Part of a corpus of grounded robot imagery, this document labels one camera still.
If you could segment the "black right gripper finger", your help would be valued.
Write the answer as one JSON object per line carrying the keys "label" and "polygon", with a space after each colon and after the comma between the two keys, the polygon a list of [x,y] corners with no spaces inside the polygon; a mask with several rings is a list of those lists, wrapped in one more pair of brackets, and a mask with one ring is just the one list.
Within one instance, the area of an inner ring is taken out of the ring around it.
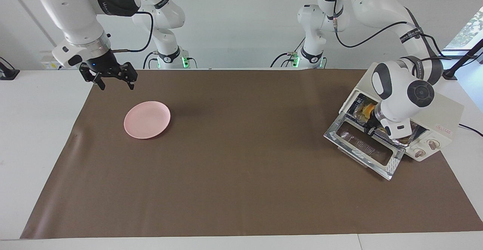
{"label": "black right gripper finger", "polygon": [[137,81],[137,71],[131,62],[119,65],[119,79],[126,82],[130,90],[134,90]]}
{"label": "black right gripper finger", "polygon": [[97,85],[100,90],[105,90],[105,83],[103,82],[100,73],[92,74],[87,64],[80,64],[79,72],[86,82],[92,82]]}

